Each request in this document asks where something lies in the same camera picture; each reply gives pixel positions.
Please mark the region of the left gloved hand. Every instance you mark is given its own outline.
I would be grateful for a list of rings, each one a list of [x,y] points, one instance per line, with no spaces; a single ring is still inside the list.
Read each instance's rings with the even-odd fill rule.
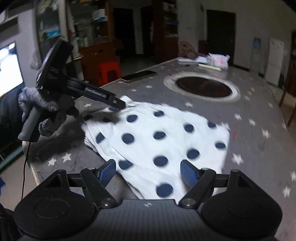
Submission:
[[[35,87],[25,87],[18,95],[18,104],[23,112],[22,121],[29,118],[33,108],[46,114],[38,123],[39,133],[44,137],[52,136],[66,121],[68,115],[79,117],[79,110],[75,107],[72,97],[63,94],[59,100],[54,101],[44,90]]]

